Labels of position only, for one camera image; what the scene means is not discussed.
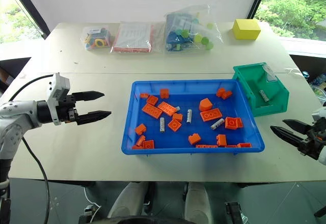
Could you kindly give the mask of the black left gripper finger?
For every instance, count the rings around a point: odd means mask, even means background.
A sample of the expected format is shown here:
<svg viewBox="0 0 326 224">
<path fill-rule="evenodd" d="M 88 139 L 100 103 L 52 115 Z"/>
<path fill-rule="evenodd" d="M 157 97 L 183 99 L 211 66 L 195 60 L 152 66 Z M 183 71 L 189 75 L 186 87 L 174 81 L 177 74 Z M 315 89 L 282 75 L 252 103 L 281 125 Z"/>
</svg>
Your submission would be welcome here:
<svg viewBox="0 0 326 224">
<path fill-rule="evenodd" d="M 111 113 L 112 113 L 111 111 L 103 111 L 103 110 L 89 112 L 85 115 L 77 116 L 76 123 L 77 125 L 93 123 L 108 117 Z"/>
<path fill-rule="evenodd" d="M 104 93 L 98 91 L 86 91 L 72 93 L 71 96 L 74 98 L 75 101 L 91 101 L 103 97 Z"/>
</svg>

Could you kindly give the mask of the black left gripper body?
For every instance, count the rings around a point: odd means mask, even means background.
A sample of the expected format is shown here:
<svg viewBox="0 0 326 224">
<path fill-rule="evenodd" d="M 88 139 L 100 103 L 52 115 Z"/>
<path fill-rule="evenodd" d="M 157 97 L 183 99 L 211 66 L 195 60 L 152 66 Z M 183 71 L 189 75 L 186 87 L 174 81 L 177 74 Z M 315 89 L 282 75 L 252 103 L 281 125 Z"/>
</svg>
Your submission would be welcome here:
<svg viewBox="0 0 326 224">
<path fill-rule="evenodd" d="M 57 106 L 58 118 L 61 122 L 75 122 L 77 110 L 75 109 L 75 98 L 73 95 L 67 95 Z"/>
</svg>

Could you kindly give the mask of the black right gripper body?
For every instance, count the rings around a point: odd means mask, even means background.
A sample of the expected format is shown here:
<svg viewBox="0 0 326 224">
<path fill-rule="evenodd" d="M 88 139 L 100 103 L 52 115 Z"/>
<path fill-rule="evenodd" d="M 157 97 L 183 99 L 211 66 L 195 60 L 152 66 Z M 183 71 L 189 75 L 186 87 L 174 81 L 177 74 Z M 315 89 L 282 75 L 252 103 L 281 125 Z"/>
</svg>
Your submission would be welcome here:
<svg viewBox="0 0 326 224">
<path fill-rule="evenodd" d="M 319 160 L 322 150 L 325 149 L 325 117 L 315 121 L 312 128 L 303 135 L 307 137 L 302 140 L 298 151 L 305 156 Z"/>
</svg>

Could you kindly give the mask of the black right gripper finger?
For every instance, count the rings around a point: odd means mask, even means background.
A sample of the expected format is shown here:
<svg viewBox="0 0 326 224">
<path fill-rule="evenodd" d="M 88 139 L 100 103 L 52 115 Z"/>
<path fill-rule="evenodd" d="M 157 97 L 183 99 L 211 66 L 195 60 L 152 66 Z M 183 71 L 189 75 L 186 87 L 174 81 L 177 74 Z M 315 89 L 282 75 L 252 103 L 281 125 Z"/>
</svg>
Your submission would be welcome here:
<svg viewBox="0 0 326 224">
<path fill-rule="evenodd" d="M 292 128 L 294 131 L 299 132 L 301 134 L 306 134 L 312 128 L 311 125 L 295 119 L 285 119 L 283 120 L 283 122 L 290 128 Z"/>
<path fill-rule="evenodd" d="M 296 136 L 293 132 L 279 126 L 270 126 L 272 132 L 282 139 L 283 141 L 293 145 L 296 148 L 300 147 L 300 144 L 302 142 L 302 138 Z"/>
</svg>

